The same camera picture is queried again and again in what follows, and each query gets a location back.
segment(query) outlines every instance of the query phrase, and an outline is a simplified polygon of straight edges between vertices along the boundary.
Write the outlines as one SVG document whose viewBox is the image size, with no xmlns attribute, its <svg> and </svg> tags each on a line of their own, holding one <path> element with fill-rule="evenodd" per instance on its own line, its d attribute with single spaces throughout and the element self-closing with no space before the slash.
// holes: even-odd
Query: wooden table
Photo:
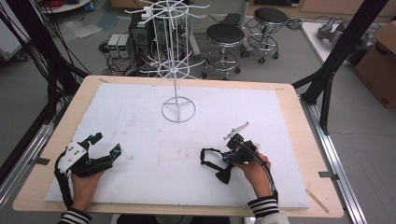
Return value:
<svg viewBox="0 0 396 224">
<path fill-rule="evenodd" d="M 41 158 L 50 159 L 48 165 L 37 164 L 19 192 L 13 207 L 17 211 L 65 211 L 63 203 L 44 200 L 54 178 L 53 168 L 56 158 L 73 138 L 85 111 L 101 83 L 157 84 L 158 78 L 148 77 L 104 77 L 89 76 L 81 84 L 75 98 L 66 110 L 62 120 L 49 140 Z M 173 85 L 163 81 L 160 85 Z M 321 178 L 318 172 L 327 171 L 319 153 L 318 145 L 309 127 L 304 111 L 294 88 L 290 84 L 187 80 L 179 81 L 180 86 L 237 88 L 275 91 L 290 141 L 301 169 L 306 194 L 310 202 L 308 209 L 283 209 L 281 212 L 291 217 L 341 217 L 344 214 L 338 195 L 330 178 Z M 118 214 L 163 214 L 191 216 L 253 216 L 247 207 L 181 206 L 156 204 L 93 203 L 88 210 L 95 213 Z"/>
</svg>

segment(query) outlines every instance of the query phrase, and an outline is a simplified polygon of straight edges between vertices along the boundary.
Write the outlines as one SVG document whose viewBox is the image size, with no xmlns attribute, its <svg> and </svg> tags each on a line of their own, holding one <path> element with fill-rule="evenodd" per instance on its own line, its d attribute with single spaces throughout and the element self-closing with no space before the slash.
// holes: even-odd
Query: stool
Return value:
<svg viewBox="0 0 396 224">
<path fill-rule="evenodd" d="M 209 26 L 206 30 L 206 39 L 213 44 L 219 45 L 220 49 L 212 50 L 206 54 L 205 70 L 202 73 L 202 78 L 206 78 L 207 68 L 225 72 L 224 80 L 228 80 L 228 71 L 231 69 L 234 69 L 235 73 L 240 73 L 241 68 L 238 59 L 227 48 L 240 45 L 244 38 L 244 32 L 231 24 L 218 23 Z M 210 57 L 215 57 L 217 60 L 210 62 Z"/>
<path fill-rule="evenodd" d="M 271 37 L 271 34 L 279 31 L 279 29 L 282 28 L 282 26 L 288 22 L 289 19 L 288 16 L 278 9 L 261 7 L 254 11 L 253 18 L 254 20 L 256 20 L 256 22 L 263 25 L 264 27 L 262 28 L 261 33 L 253 34 L 248 38 L 247 40 L 248 45 L 245 48 L 245 50 L 241 53 L 241 57 L 242 58 L 248 57 L 249 56 L 248 47 L 252 47 L 254 49 L 259 49 L 264 51 L 264 57 L 261 57 L 259 59 L 259 63 L 265 63 L 265 57 L 267 51 L 274 50 L 275 52 L 273 58 L 278 59 L 279 47 L 276 40 L 274 40 L 274 38 Z"/>
</svg>

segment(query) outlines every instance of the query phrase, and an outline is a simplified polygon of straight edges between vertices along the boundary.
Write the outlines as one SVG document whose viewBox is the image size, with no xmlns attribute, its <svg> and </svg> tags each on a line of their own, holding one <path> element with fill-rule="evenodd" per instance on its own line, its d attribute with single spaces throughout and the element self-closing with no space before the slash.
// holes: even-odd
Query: sleeve cuff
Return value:
<svg viewBox="0 0 396 224">
<path fill-rule="evenodd" d="M 76 224 L 89 224 L 92 218 L 75 208 L 69 208 L 64 216 L 62 217 L 61 221 L 65 221 L 67 223 L 76 223 Z"/>
<path fill-rule="evenodd" d="M 253 211 L 255 217 L 266 217 L 273 213 L 279 213 L 274 196 L 258 198 L 247 203 L 247 205 Z"/>
</svg>

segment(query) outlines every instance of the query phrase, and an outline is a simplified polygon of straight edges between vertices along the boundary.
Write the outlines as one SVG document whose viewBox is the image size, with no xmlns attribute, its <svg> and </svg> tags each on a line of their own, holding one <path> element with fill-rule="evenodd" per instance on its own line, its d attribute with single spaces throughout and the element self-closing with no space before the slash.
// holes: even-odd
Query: hand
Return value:
<svg viewBox="0 0 396 224">
<path fill-rule="evenodd" d="M 271 169 L 271 162 L 268 161 L 268 158 L 266 156 L 263 156 L 260 152 L 258 152 L 258 155 L 260 156 L 260 158 L 262 158 L 263 161 L 267 162 L 268 168 Z M 270 181 L 268 179 L 268 175 L 262 169 L 262 166 L 256 158 L 253 158 L 248 164 L 234 163 L 233 165 L 241 168 L 241 170 L 245 174 L 245 177 L 253 187 L 254 192 L 256 193 L 256 196 L 258 198 L 273 195 L 273 192 L 270 188 Z"/>
<path fill-rule="evenodd" d="M 96 192 L 100 177 L 105 171 L 95 175 L 78 177 L 72 175 L 74 202 L 72 208 L 85 212 L 92 202 L 93 194 Z"/>
</svg>

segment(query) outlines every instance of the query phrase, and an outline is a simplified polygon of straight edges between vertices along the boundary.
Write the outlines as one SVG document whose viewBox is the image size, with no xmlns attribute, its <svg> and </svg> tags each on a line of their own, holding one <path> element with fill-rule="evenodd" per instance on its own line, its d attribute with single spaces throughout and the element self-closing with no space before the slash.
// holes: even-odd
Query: cardboard box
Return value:
<svg viewBox="0 0 396 224">
<path fill-rule="evenodd" d="M 111 6 L 121 9 L 132 9 L 149 7 L 149 3 L 144 3 L 139 0 L 111 0 Z"/>
<path fill-rule="evenodd" d="M 396 108 L 396 21 L 375 33 L 377 43 L 354 73 L 385 108 Z"/>
</svg>

